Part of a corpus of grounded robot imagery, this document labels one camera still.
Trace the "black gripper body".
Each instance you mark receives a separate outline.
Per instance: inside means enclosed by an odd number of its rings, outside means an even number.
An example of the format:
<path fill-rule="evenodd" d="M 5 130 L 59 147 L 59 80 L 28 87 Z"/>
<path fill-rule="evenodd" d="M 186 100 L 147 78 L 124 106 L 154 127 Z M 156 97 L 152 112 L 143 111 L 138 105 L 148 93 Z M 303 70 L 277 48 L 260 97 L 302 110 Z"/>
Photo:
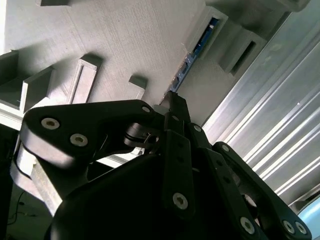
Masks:
<path fill-rule="evenodd" d="M 143 155 L 76 189 L 51 240 L 239 240 L 239 219 L 191 156 Z"/>

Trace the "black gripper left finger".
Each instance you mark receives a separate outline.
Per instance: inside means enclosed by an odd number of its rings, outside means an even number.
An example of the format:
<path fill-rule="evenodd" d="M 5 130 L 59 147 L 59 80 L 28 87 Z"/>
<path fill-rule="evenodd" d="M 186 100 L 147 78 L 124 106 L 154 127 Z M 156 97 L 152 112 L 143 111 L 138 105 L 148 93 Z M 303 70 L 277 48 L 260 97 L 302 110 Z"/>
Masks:
<path fill-rule="evenodd" d="M 53 217 L 72 192 L 141 156 L 191 157 L 174 92 L 160 114 L 142 100 L 53 105 L 29 110 L 22 147 L 35 157 L 31 179 Z"/>

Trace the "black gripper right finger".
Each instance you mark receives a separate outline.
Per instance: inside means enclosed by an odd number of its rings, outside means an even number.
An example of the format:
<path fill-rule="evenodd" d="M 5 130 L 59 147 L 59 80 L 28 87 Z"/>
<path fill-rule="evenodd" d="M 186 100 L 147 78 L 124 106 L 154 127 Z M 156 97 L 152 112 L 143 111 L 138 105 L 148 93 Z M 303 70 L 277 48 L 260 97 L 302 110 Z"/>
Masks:
<path fill-rule="evenodd" d="M 224 240 L 310 240 L 306 224 L 224 142 L 210 144 L 204 131 L 191 122 L 187 102 L 176 96 L 177 116 L 191 144 L 200 177 L 213 187 L 213 211 Z"/>

